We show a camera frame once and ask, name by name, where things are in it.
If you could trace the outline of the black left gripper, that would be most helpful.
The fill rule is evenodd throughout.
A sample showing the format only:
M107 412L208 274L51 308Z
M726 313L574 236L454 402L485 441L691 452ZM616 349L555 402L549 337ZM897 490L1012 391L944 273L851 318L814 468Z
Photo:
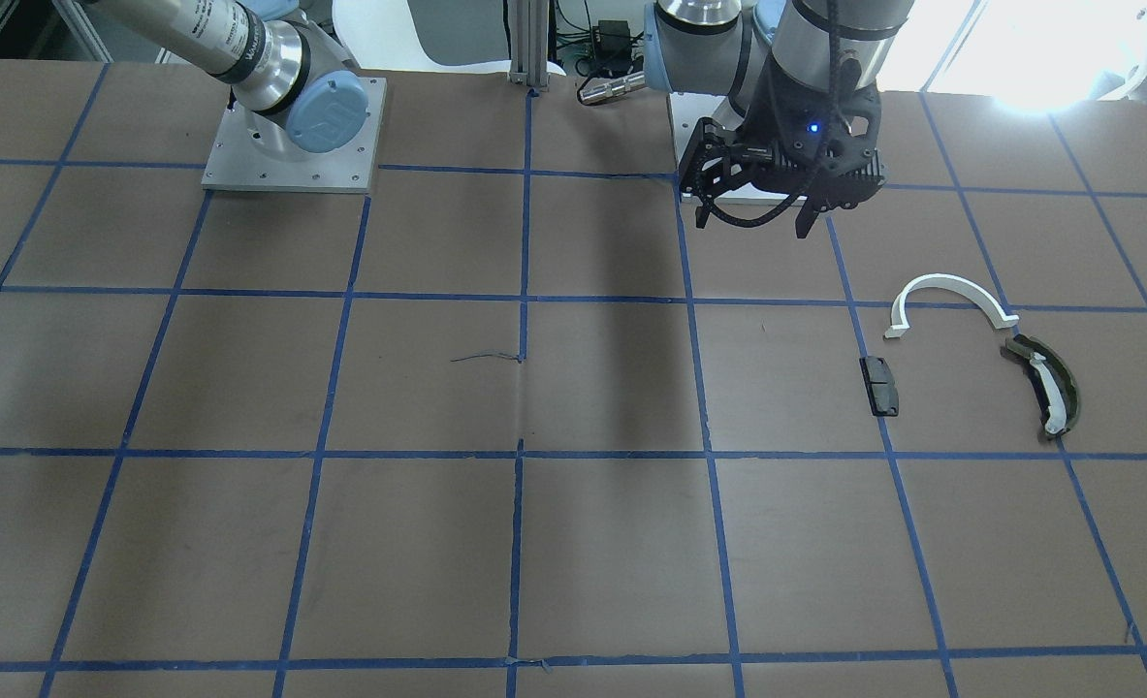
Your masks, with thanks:
M689 124L680 158L681 193L699 199L694 227L707 229L721 196L750 189L803 199L795 217L805 240L827 210L851 210L874 197L887 180L877 138L882 99L855 92L840 99L816 92L759 94L746 119L731 128L713 116Z

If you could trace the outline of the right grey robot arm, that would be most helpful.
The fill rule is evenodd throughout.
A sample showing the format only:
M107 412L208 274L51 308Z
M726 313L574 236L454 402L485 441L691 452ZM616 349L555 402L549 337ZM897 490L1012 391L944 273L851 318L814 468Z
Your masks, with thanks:
M111 18L226 83L294 146L329 152L367 121L356 61L299 1L97 1Z

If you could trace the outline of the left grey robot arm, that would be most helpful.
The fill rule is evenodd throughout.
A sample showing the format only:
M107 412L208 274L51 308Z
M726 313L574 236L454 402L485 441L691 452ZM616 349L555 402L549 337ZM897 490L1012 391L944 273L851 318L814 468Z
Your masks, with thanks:
M877 195L877 74L910 11L910 1L649 3L649 88L723 101L679 152L694 223L747 229L796 207L806 238L818 215Z

